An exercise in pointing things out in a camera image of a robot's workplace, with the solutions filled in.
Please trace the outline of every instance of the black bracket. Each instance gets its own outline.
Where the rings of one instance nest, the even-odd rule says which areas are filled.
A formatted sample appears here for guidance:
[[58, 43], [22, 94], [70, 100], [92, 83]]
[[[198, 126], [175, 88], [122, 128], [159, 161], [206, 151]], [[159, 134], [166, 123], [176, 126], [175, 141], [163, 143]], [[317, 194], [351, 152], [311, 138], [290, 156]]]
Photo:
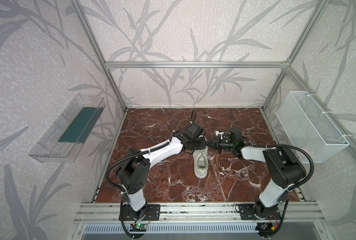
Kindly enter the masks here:
[[[237, 204], [236, 205], [236, 209], [239, 212], [239, 215], [241, 216], [241, 220], [262, 220], [262, 219], [259, 219], [254, 214], [253, 207], [254, 207], [254, 204]], [[270, 212], [270, 214], [273, 214], [277, 221], [280, 220], [280, 213], [279, 213], [278, 207], [273, 208], [273, 210]]]
[[[142, 219], [139, 219], [139, 221], [144, 220], [144, 221], [149, 221], [151, 218], [151, 221], [158, 221], [159, 220], [159, 214], [161, 210], [161, 205], [159, 204], [147, 204], [146, 207], [146, 214]], [[131, 207], [129, 204], [124, 204], [123, 209], [122, 209], [122, 216], [124, 221], [134, 221], [136, 219], [136, 216], [131, 210]]]

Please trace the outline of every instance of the marble surface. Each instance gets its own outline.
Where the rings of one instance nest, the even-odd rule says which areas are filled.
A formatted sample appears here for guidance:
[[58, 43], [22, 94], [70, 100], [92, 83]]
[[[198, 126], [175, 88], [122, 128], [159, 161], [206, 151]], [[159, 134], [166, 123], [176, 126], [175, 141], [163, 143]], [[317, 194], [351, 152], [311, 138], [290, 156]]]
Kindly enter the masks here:
[[[165, 141], [174, 129], [186, 126], [192, 109], [130, 109], [113, 152], [110, 165], [121, 159], [131, 147], [138, 149]], [[258, 108], [197, 109], [196, 123], [202, 126], [207, 139], [216, 130], [238, 127], [253, 144], [274, 141]], [[180, 153], [154, 166], [144, 187], [148, 202], [253, 202], [270, 180], [263, 162], [238, 159], [230, 152], [208, 151], [209, 169], [206, 178], [194, 174], [193, 157]], [[118, 184], [115, 170], [110, 179]], [[294, 192], [292, 201], [299, 201]], [[119, 191], [104, 180], [96, 202], [119, 202]]]

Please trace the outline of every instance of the shoe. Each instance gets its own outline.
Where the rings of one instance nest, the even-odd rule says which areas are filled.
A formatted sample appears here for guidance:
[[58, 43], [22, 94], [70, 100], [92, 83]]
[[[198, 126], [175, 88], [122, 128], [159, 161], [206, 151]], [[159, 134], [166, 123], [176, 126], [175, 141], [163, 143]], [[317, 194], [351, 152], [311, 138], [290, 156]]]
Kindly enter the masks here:
[[205, 149], [195, 150], [193, 152], [194, 157], [194, 173], [197, 178], [205, 178], [207, 176], [207, 169], [209, 168], [209, 161], [207, 160], [207, 150]]

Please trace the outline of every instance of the white wire mesh basket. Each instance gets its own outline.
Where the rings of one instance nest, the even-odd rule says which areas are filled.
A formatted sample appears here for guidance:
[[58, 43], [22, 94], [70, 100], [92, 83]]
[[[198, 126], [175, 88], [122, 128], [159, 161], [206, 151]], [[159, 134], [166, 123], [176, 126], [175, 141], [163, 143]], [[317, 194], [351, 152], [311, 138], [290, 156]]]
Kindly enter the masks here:
[[[290, 91], [276, 116], [291, 143], [310, 154], [314, 162], [324, 162], [349, 145], [326, 112], [305, 91]], [[298, 152], [300, 160], [307, 158]]]

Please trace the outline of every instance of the wallpapered wall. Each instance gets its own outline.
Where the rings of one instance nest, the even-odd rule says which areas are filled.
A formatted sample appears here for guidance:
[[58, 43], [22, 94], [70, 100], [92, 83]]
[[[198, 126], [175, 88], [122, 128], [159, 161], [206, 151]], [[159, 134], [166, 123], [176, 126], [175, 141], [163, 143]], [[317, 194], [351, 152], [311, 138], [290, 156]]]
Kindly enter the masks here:
[[[72, 164], [29, 150], [76, 93], [104, 112]], [[0, 239], [65, 239], [123, 113], [67, 1], [0, 1]]]
[[[292, 67], [356, 138], [356, 0], [330, 1]], [[288, 138], [275, 112], [291, 90], [299, 89], [287, 77], [266, 110], [281, 142]], [[302, 190], [336, 239], [356, 240], [356, 160], [346, 149], [316, 164]]]
[[[316, 3], [317, 0], [81, 0], [107, 61], [286, 61]], [[129, 107], [262, 106], [257, 103], [267, 96], [278, 72], [111, 71]]]

